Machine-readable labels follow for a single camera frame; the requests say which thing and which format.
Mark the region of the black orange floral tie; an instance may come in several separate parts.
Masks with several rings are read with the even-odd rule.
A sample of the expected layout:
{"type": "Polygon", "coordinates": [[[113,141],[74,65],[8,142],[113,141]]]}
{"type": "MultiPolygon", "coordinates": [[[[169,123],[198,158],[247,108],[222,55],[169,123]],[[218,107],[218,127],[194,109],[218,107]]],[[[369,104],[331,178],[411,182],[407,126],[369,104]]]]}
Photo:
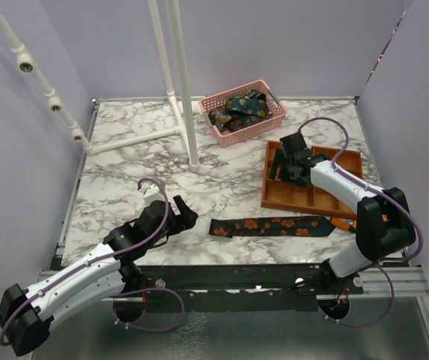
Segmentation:
{"type": "Polygon", "coordinates": [[[335,230],[323,216],[247,217],[231,220],[211,219],[208,234],[236,236],[326,237],[335,230]]]}

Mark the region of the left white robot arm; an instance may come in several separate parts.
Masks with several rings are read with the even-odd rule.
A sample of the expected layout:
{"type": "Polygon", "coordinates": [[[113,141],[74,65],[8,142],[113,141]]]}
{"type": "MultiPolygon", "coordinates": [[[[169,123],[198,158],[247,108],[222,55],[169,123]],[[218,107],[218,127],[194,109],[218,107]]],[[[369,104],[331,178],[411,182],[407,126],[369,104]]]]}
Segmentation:
{"type": "Polygon", "coordinates": [[[194,228],[198,214],[180,196],[154,200],[139,217],[111,230],[82,259],[27,287],[7,288],[0,302],[0,345],[16,356],[36,350],[62,321],[105,298],[150,291],[136,260],[160,240],[194,228]]]}

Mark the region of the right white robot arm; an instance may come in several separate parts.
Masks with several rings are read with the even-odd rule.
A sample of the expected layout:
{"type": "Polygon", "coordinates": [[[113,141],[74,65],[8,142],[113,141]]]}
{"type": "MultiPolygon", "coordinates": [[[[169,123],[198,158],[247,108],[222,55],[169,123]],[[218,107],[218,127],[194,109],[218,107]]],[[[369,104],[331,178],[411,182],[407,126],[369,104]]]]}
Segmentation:
{"type": "Polygon", "coordinates": [[[334,157],[312,153],[299,131],[280,139],[269,177],[302,188],[313,185],[355,212],[355,242],[320,266],[319,285],[327,293],[336,293],[346,277],[386,261],[416,240],[402,190],[372,185],[339,166],[334,157]]]}

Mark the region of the pink perforated plastic basket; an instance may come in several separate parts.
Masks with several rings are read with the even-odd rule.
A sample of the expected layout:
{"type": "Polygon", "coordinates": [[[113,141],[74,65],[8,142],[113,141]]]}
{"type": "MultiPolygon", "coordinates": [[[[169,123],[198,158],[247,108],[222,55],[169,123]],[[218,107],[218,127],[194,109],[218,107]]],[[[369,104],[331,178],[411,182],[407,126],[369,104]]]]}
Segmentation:
{"type": "Polygon", "coordinates": [[[223,148],[280,127],[287,115],[262,79],[204,97],[199,106],[223,148]]]}

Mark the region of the brown compartment tray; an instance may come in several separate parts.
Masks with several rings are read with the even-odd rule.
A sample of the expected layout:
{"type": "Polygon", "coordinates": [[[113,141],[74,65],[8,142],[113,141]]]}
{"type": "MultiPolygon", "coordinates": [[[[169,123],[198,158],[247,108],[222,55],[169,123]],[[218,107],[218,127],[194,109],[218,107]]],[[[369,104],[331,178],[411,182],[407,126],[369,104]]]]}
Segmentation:
{"type": "MultiPolygon", "coordinates": [[[[355,220],[355,213],[341,200],[318,187],[297,187],[279,179],[280,169],[275,179],[269,178],[269,171],[275,152],[281,149],[279,141],[269,140],[265,149],[265,166],[263,170],[262,195],[260,205],[265,209],[276,209],[309,215],[355,220]]],[[[313,155],[324,153],[334,156],[338,149],[322,146],[311,146],[313,155]]],[[[363,179],[362,156],[360,151],[345,151],[337,161],[342,167],[360,179],[363,179]]]]}

